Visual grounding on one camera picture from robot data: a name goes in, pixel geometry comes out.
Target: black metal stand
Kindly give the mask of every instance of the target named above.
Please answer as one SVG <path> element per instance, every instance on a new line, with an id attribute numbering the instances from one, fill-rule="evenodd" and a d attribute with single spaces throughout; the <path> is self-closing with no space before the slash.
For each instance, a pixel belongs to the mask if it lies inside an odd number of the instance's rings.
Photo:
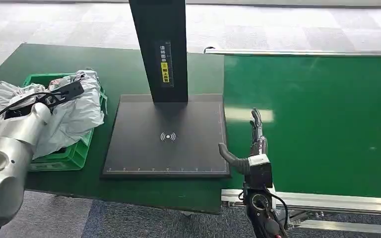
<path id="1" fill-rule="evenodd" d="M 153 102 L 187 102 L 185 0 L 129 0 Z"/>

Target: green workbench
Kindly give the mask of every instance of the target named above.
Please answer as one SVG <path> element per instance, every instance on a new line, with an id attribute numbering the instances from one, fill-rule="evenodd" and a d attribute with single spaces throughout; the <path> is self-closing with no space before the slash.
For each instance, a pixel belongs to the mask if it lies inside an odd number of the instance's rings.
<path id="1" fill-rule="evenodd" d="M 100 180 L 121 94 L 148 94 L 135 50 L 21 45 L 1 66 L 15 85 L 29 74 L 91 67 L 109 97 L 85 167 L 29 173 L 27 189 L 216 214 L 230 179 Z M 231 152 L 249 154 L 252 107 L 261 110 L 280 192 L 381 198 L 381 56 L 188 54 L 189 93 L 223 93 Z"/>

